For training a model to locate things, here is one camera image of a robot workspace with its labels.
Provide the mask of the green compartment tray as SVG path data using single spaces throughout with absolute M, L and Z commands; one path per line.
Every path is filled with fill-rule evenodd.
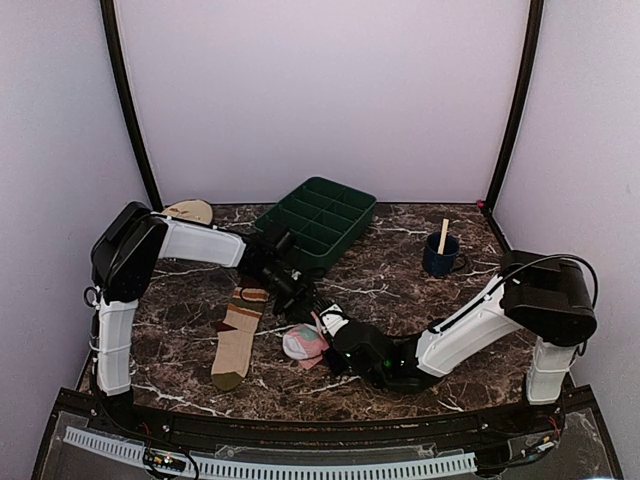
M 262 232 L 272 224 L 289 228 L 295 245 L 286 262 L 296 270 L 324 276 L 364 234 L 377 199 L 323 177 L 311 177 L 254 221 Z

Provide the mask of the pink patterned sock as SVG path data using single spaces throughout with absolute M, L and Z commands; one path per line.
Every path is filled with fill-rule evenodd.
M 283 336 L 282 348 L 287 357 L 309 370 L 323 360 L 323 353 L 329 345 L 316 327 L 299 324 Z

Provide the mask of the beige striped sock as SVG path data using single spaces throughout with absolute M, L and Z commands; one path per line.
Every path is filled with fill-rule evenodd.
M 256 281 L 240 278 L 224 320 L 216 325 L 217 347 L 211 377 L 217 389 L 231 391 L 246 378 L 254 335 L 268 299 L 269 293 Z

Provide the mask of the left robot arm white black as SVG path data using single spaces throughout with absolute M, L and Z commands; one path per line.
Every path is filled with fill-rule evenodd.
M 95 381 L 103 395 L 113 397 L 103 405 L 103 421 L 120 436 L 134 435 L 141 427 L 140 412 L 115 396 L 131 390 L 133 320 L 158 260 L 204 262 L 239 273 L 239 285 L 217 326 L 218 351 L 211 370 L 216 387 L 231 390 L 248 372 L 254 334 L 267 301 L 274 302 L 276 315 L 305 312 L 313 304 L 312 278 L 295 275 L 284 262 L 293 244 L 293 233 L 283 225 L 258 234 L 238 234 L 185 219 L 177 207 L 157 213 L 140 202 L 129 203 L 91 251 Z

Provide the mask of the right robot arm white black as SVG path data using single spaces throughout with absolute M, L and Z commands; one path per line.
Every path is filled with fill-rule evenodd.
M 331 301 L 311 317 L 329 345 L 329 361 L 370 386 L 419 396 L 470 357 L 518 331 L 535 338 L 524 401 L 510 413 L 521 434 L 534 432 L 561 401 L 565 378 L 597 329 L 600 282 L 594 266 L 568 253 L 511 250 L 486 286 L 455 313 L 404 337 L 383 333 Z

